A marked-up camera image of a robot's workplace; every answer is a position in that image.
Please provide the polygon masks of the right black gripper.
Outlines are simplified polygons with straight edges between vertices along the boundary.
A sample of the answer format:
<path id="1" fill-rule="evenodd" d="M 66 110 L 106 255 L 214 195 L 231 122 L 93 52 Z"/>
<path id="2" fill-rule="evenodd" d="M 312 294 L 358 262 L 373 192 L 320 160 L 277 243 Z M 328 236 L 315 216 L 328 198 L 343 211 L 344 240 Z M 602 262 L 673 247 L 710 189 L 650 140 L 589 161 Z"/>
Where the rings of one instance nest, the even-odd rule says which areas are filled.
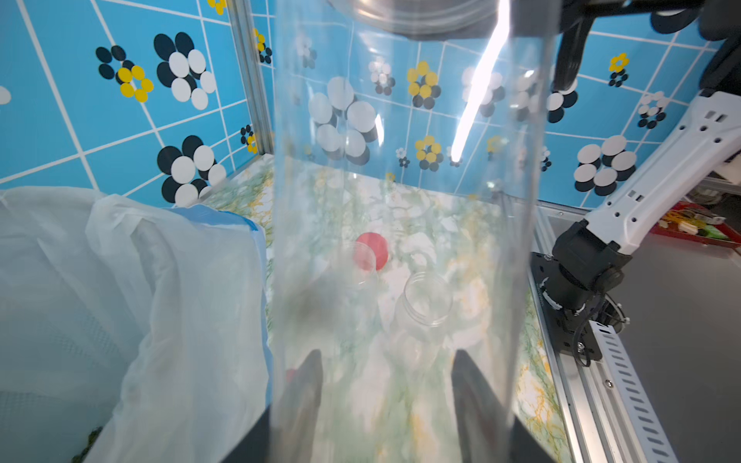
<path id="1" fill-rule="evenodd" d="M 413 41 L 480 39 L 490 35 L 504 12 L 502 1 L 331 1 L 351 19 Z M 740 32 L 738 1 L 511 1 L 511 31 L 519 37 L 563 33 L 552 80 L 554 92 L 576 81 L 592 27 L 576 25 L 600 17 L 673 13 L 700 21 L 708 41 Z"/>

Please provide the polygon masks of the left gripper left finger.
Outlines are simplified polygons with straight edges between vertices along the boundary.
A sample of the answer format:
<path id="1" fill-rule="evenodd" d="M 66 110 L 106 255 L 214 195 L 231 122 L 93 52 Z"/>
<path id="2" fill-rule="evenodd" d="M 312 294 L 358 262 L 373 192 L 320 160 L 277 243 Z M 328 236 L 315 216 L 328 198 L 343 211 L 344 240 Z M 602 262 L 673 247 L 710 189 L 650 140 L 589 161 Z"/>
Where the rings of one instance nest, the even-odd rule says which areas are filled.
<path id="1" fill-rule="evenodd" d="M 309 462 L 323 386 L 322 356 L 312 350 L 281 397 L 223 458 L 225 462 Z"/>

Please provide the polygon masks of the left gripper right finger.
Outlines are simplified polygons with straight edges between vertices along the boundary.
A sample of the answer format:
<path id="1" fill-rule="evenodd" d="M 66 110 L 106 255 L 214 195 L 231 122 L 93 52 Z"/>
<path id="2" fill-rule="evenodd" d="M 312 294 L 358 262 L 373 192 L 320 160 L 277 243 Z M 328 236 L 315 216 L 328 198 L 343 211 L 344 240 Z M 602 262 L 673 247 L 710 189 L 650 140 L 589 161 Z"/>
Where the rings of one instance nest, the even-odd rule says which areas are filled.
<path id="1" fill-rule="evenodd" d="M 505 409 L 467 351 L 459 349 L 451 373 L 463 462 L 551 462 L 521 420 Z"/>

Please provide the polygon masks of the clear jar large red lid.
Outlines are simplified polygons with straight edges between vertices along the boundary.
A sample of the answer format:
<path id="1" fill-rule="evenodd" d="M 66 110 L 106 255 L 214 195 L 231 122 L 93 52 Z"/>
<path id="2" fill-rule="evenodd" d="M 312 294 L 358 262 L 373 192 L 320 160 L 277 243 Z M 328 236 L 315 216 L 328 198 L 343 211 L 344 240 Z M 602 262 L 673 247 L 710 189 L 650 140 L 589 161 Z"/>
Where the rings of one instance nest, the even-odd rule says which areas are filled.
<path id="1" fill-rule="evenodd" d="M 432 271 L 418 272 L 404 285 L 395 323 L 419 341 L 441 343 L 448 331 L 452 308 L 453 291 L 449 283 Z"/>

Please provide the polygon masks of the tall clear jar white lid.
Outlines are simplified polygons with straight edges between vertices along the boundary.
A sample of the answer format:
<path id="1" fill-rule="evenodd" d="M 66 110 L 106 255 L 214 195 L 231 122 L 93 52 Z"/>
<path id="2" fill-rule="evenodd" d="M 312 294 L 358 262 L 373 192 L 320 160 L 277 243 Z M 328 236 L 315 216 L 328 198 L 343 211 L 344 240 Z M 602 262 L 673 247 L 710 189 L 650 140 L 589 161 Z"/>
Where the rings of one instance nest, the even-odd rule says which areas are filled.
<path id="1" fill-rule="evenodd" d="M 322 356 L 309 462 L 463 462 L 451 373 L 465 350 L 516 412 L 528 266 L 556 36 L 413 41 L 331 1 L 279 1 L 272 335 L 286 371 Z M 356 239 L 389 246 L 380 271 Z M 441 343 L 395 323 L 415 273 L 453 291 Z M 560 445 L 524 426 L 558 461 Z"/>

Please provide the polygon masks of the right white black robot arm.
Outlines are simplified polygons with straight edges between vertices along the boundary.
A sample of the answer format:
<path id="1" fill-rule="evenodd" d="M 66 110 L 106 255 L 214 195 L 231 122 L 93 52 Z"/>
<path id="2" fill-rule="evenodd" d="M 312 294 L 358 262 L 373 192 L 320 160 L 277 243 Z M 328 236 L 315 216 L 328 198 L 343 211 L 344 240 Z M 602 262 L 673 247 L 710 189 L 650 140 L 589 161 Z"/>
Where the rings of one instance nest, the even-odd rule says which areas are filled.
<path id="1" fill-rule="evenodd" d="M 700 34 L 721 42 L 702 75 L 700 94 L 677 128 L 607 202 L 560 235 L 557 268 L 543 296 L 563 312 L 601 299 L 658 220 L 711 171 L 740 150 L 740 5 L 736 1 L 338 1 L 353 19 L 417 41 L 478 39 L 507 21 L 515 37 L 560 36 L 553 87 L 565 90 L 581 66 L 598 17 L 650 13 L 657 26 L 698 19 Z"/>

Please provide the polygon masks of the pile of mung beans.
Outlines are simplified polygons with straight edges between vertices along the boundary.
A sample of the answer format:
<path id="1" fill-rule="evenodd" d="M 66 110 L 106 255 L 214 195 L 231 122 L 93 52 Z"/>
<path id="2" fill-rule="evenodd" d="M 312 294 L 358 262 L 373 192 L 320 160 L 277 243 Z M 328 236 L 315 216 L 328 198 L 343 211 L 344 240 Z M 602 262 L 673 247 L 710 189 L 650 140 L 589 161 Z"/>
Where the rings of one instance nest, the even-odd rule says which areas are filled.
<path id="1" fill-rule="evenodd" d="M 87 455 L 90 453 L 90 450 L 92 447 L 94 447 L 94 444 L 96 444 L 96 440 L 98 440 L 98 436 L 102 433 L 103 427 L 99 426 L 98 428 L 93 429 L 90 434 L 87 437 L 87 444 L 86 447 L 79 451 L 72 459 L 71 463 L 83 463 L 87 457 Z"/>

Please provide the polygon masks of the red tray outside cell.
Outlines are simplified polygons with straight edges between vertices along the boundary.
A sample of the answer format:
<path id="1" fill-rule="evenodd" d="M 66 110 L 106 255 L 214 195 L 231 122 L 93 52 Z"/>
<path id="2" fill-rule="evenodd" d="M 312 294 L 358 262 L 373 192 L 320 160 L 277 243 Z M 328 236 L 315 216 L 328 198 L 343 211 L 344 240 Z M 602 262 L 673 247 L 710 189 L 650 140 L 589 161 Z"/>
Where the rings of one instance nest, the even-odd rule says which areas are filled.
<path id="1" fill-rule="evenodd" d="M 729 249 L 740 248 L 740 233 L 726 218 L 707 208 L 681 201 L 652 227 L 650 233 Z"/>

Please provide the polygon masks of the aluminium front frame rail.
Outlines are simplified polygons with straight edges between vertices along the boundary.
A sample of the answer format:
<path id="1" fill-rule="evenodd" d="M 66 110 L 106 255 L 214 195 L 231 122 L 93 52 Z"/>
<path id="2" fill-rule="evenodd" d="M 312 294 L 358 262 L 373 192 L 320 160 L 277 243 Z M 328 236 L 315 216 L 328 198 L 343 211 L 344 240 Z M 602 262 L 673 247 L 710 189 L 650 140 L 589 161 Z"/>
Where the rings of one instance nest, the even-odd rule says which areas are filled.
<path id="1" fill-rule="evenodd" d="M 668 436 L 615 329 L 596 321 L 589 324 L 586 334 L 596 351 L 588 367 L 572 356 L 565 346 L 568 339 L 557 333 L 543 281 L 545 272 L 555 267 L 549 255 L 558 231 L 582 215 L 573 208 L 538 206 L 531 270 L 531 291 L 573 460 L 675 462 Z"/>

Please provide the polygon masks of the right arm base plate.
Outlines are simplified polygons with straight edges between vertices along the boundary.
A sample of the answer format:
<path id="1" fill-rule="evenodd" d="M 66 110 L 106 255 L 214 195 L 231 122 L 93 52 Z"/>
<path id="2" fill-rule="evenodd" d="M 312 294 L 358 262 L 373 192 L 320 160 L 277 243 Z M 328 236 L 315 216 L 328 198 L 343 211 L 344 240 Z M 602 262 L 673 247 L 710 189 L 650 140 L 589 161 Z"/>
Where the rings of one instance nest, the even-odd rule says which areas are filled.
<path id="1" fill-rule="evenodd" d="M 612 327 L 617 333 L 630 323 L 623 307 L 610 295 L 575 287 L 561 272 L 559 262 L 532 252 L 531 273 L 551 346 L 588 368 L 603 359 L 597 337 Z"/>

